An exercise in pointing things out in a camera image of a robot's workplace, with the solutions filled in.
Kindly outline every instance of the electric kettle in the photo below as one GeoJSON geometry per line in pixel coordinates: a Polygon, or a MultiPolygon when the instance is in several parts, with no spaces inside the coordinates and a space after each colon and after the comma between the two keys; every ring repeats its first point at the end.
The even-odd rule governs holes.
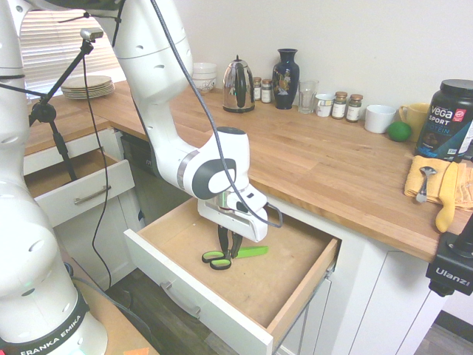
{"type": "Polygon", "coordinates": [[[253,75],[238,55],[223,76],[223,109],[236,113],[254,109],[253,75]]]}

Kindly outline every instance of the white cup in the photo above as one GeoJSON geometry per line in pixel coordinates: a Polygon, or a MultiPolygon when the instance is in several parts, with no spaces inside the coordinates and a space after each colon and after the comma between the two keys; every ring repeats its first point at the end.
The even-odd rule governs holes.
{"type": "Polygon", "coordinates": [[[316,95],[316,114],[319,117],[328,117],[332,111],[334,94],[318,94],[316,95]]]}
{"type": "Polygon", "coordinates": [[[384,105],[369,105],[364,128],[373,133],[385,133],[392,122],[396,109],[384,105]]]}

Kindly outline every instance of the protein powder container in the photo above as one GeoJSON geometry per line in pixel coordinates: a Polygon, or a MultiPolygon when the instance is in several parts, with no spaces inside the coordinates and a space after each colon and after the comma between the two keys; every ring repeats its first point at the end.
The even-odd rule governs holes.
{"type": "Polygon", "coordinates": [[[459,162],[473,138],[473,81],[442,81],[432,97],[415,154],[459,162]]]}

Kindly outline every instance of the white wall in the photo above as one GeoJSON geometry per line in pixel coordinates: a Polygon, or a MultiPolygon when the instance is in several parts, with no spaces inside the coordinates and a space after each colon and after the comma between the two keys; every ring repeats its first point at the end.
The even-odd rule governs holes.
{"type": "Polygon", "coordinates": [[[473,79],[471,0],[175,0],[194,61],[236,54],[270,78],[278,48],[298,49],[301,79],[367,104],[430,102],[446,78],[473,79]]]}

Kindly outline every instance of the black container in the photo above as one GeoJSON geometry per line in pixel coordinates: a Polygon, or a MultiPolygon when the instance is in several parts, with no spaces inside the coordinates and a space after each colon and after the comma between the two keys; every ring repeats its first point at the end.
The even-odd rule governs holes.
{"type": "Polygon", "coordinates": [[[273,91],[277,109],[292,109],[299,86],[299,65],[294,62],[297,50],[278,50],[281,61],[273,68],[273,91]]]}
{"type": "Polygon", "coordinates": [[[415,154],[461,161],[473,138],[473,81],[442,81],[432,97],[415,154]]]}

